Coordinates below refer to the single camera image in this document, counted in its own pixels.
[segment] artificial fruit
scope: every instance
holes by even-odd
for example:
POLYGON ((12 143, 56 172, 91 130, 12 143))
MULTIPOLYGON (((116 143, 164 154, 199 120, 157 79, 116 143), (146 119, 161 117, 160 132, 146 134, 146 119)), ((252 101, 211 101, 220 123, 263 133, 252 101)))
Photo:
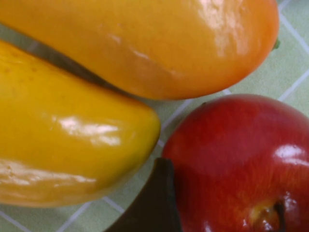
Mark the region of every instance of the artificial fruit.
POLYGON ((267 97, 229 95, 168 139, 184 232, 309 231, 309 120, 267 97))

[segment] yellow fruit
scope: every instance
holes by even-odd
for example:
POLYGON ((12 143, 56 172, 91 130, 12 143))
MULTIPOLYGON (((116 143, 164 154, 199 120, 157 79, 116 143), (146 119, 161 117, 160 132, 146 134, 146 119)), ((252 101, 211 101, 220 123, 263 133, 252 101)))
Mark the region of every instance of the yellow fruit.
POLYGON ((0 22, 150 99, 239 82, 266 59, 280 25, 276 0, 0 0, 0 22))
POLYGON ((52 207, 107 194, 155 146, 143 103, 0 42, 0 203, 52 207))

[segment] apple stem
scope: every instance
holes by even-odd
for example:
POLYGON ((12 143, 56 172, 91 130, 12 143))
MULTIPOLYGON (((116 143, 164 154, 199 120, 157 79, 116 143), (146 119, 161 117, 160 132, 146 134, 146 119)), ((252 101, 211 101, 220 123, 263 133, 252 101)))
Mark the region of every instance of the apple stem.
POLYGON ((285 218, 284 218, 284 205, 283 203, 277 203, 274 205, 274 209, 276 210, 279 216, 279 230, 278 232, 286 232, 285 218))

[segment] green tablecloth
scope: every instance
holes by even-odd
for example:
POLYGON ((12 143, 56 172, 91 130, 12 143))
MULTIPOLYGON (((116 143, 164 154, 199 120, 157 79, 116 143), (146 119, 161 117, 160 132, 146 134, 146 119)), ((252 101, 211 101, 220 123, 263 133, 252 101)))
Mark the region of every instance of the green tablecloth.
MULTIPOLYGON (((309 116, 309 1, 278 0, 280 48, 249 77, 231 88, 185 101, 145 101, 158 112, 162 134, 143 168, 122 188, 95 202, 55 209, 0 205, 0 232, 101 232, 130 205, 147 180, 153 161, 175 126, 202 102, 224 94, 256 93, 280 99, 309 116)), ((90 74, 52 49, 0 25, 0 37, 78 75, 90 74)))

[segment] red apple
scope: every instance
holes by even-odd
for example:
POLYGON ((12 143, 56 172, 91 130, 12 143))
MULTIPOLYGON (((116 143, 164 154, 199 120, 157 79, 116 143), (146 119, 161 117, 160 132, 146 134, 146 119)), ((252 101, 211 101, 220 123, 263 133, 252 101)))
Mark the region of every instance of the red apple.
POLYGON ((184 232, 309 232, 309 120, 296 109, 250 94, 215 99, 184 119, 163 157, 184 232))

